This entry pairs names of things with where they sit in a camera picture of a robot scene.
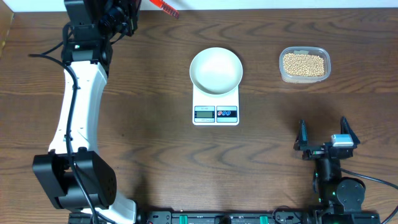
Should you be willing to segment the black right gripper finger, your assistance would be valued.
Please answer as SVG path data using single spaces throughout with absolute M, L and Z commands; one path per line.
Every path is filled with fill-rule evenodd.
M 294 143 L 294 150 L 303 150 L 308 146 L 308 135 L 305 121 L 303 119 L 299 122 L 300 129 Z
M 342 116 L 340 119 L 340 133 L 349 135 L 353 141 L 353 144 L 355 145 L 360 144 L 360 140 L 358 139 L 357 135 L 355 135 L 354 131 L 351 129 L 349 122 L 345 116 Z

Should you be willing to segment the red plastic measuring scoop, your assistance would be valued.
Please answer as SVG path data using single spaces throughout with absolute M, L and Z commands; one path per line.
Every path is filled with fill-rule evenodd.
M 164 0 L 150 0 L 150 2 L 162 11 L 166 12 L 168 15 L 173 16 L 176 19 L 179 18 L 179 12 L 167 4 Z

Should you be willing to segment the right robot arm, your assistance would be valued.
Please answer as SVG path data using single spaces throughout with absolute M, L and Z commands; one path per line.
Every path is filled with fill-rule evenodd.
M 305 121 L 300 120 L 299 124 L 294 150 L 303 152 L 303 160 L 315 162 L 313 189 L 318 192 L 321 204 L 303 214 L 301 222 L 353 223 L 352 214 L 361 212 L 366 186 L 359 179 L 342 176 L 341 160 L 353 157 L 360 140 L 345 117 L 340 119 L 340 133 L 321 146 L 309 145 Z

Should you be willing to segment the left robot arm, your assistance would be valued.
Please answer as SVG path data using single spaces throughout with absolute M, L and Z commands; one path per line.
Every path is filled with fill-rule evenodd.
M 134 0 L 65 2 L 69 22 L 57 60 L 65 74 L 62 109 L 49 149 L 34 157 L 32 169 L 52 205 L 80 212 L 85 223 L 141 220 L 136 203 L 118 190 L 116 174 L 97 145 L 113 45 L 134 34 L 140 6 Z

